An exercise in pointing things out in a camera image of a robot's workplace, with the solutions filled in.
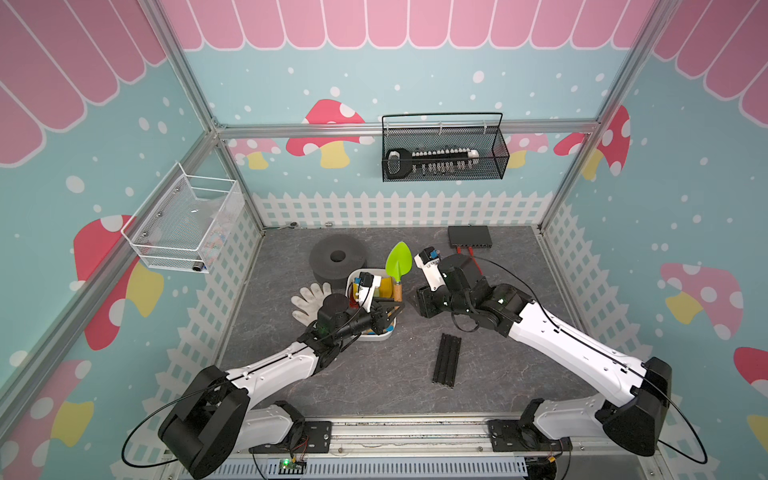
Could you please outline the bright green trowel wooden handle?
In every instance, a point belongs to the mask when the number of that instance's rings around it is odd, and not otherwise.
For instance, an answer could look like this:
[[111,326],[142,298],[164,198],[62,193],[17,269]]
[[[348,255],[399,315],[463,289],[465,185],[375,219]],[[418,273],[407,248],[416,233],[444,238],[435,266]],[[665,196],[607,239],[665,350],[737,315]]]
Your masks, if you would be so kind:
[[396,302],[403,301],[402,278],[408,274],[413,265],[413,255],[408,245],[400,241],[390,251],[385,270],[393,281],[393,299]]

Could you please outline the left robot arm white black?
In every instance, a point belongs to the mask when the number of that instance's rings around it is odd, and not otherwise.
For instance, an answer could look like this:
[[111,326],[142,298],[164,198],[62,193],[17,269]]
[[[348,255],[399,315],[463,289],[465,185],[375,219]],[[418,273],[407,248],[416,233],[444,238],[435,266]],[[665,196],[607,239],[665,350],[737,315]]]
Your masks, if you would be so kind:
[[283,351],[228,371],[215,365],[201,370],[173,402],[159,439],[194,479],[212,474],[234,452],[265,444],[292,448],[304,417],[285,401],[256,405],[321,372],[364,333],[384,334],[402,308],[401,302],[373,299],[353,309],[345,295],[329,295],[316,319]]

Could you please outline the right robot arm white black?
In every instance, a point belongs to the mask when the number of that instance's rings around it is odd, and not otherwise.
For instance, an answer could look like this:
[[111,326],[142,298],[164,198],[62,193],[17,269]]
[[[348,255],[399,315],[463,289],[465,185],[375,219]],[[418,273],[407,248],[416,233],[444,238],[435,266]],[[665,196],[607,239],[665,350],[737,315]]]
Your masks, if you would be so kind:
[[550,313],[531,292],[490,285],[467,255],[441,258],[428,247],[414,262],[428,282],[418,292],[423,317],[467,316],[476,328],[545,354],[595,389],[585,398],[531,402],[536,431],[549,439],[607,438],[632,454],[654,455],[671,404],[668,363],[640,360],[600,343]]

